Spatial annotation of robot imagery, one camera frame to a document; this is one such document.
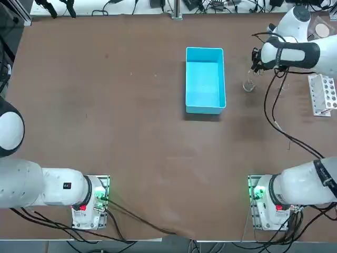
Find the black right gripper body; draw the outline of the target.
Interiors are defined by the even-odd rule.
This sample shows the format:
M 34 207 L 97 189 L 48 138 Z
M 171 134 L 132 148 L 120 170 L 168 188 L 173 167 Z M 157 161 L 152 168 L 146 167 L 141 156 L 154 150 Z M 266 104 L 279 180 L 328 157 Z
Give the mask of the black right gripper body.
M 252 63 L 262 63 L 262 49 L 254 47 L 251 55 Z

